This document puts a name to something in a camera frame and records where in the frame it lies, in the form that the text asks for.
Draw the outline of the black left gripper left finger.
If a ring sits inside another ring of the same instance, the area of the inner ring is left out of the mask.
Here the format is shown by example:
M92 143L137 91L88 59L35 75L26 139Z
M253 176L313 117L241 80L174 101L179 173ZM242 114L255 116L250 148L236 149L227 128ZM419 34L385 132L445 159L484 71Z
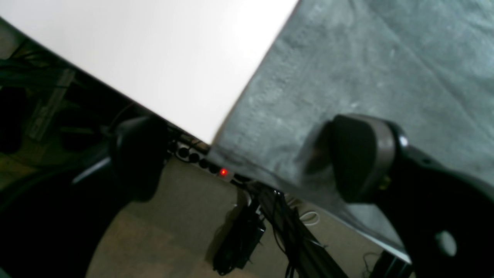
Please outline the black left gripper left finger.
M1 271L11 278L84 278L98 244L132 201L149 201L167 155L161 118L121 122L78 161L1 191Z

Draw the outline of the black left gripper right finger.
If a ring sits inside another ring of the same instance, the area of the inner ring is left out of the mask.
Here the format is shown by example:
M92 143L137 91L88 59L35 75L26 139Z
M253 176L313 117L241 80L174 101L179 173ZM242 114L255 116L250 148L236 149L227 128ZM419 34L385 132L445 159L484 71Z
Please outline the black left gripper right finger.
M492 278L493 187L440 164L382 119L337 115L329 150L339 195L376 205L418 278Z

